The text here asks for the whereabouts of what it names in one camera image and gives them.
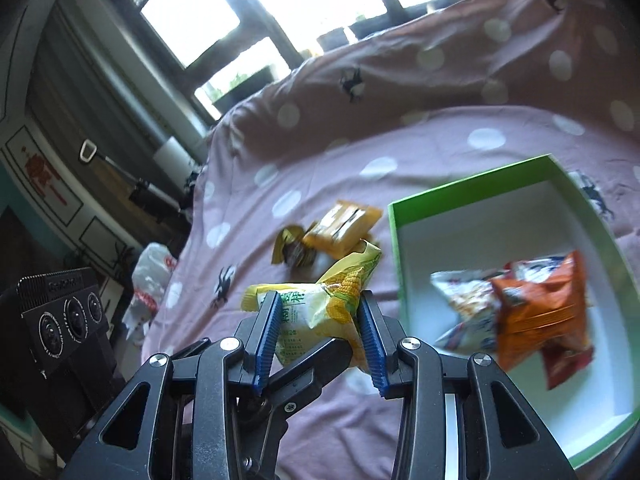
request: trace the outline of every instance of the metal screw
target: metal screw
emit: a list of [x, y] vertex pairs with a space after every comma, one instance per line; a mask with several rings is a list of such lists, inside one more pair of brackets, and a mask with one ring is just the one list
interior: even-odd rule
[[164, 354], [155, 354], [149, 358], [149, 364], [152, 365], [153, 368], [164, 366], [168, 361], [169, 358]]
[[231, 351], [235, 350], [240, 346], [240, 341], [235, 337], [225, 337], [222, 341], [220, 341], [220, 348], [223, 350]]
[[491, 357], [487, 354], [476, 354], [474, 355], [474, 361], [477, 365], [480, 366], [488, 366], [491, 364]]
[[405, 337], [400, 344], [407, 350], [416, 350], [420, 348], [420, 340], [415, 337]]

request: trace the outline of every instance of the pink bedsheet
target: pink bedsheet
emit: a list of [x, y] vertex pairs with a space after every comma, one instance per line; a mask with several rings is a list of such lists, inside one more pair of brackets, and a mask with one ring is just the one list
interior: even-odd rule
[[[638, 89], [638, 54], [603, 0], [465, 0], [306, 62], [216, 127], [193, 230], [143, 358], [232, 335], [248, 285], [292, 281], [270, 264], [284, 225], [307, 226], [338, 198], [386, 210], [542, 153], [598, 186], [638, 273]], [[383, 258], [370, 288], [395, 315], [386, 213], [373, 234]], [[227, 301], [216, 299], [233, 268]], [[389, 478], [400, 411], [348, 370], [289, 420], [279, 473]]]

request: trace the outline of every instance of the window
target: window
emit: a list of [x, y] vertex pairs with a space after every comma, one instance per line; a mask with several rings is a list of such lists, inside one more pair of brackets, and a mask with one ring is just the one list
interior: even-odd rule
[[433, 0], [111, 1], [146, 53], [213, 123], [305, 58], [417, 18]]

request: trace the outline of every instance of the triangular cutout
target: triangular cutout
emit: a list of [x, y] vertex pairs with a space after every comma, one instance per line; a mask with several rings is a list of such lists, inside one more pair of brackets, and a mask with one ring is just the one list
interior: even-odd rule
[[102, 441], [105, 444], [129, 450], [136, 449], [149, 389], [148, 383], [141, 383], [133, 391], [102, 434]]
[[535, 442], [538, 439], [538, 433], [504, 384], [497, 381], [491, 383], [491, 393], [494, 396], [495, 411], [498, 414], [502, 445], [510, 449]]

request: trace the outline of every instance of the green box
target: green box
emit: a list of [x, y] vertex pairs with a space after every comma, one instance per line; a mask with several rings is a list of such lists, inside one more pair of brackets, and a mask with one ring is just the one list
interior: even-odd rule
[[[389, 222], [400, 320], [409, 335], [429, 344], [457, 321], [431, 285], [432, 272], [491, 269], [578, 249], [593, 303], [588, 308], [593, 362], [549, 392], [538, 352], [509, 375], [574, 467], [607, 449], [638, 421], [638, 290], [609, 228], [551, 156], [393, 202]], [[450, 430], [455, 428], [447, 422]]]

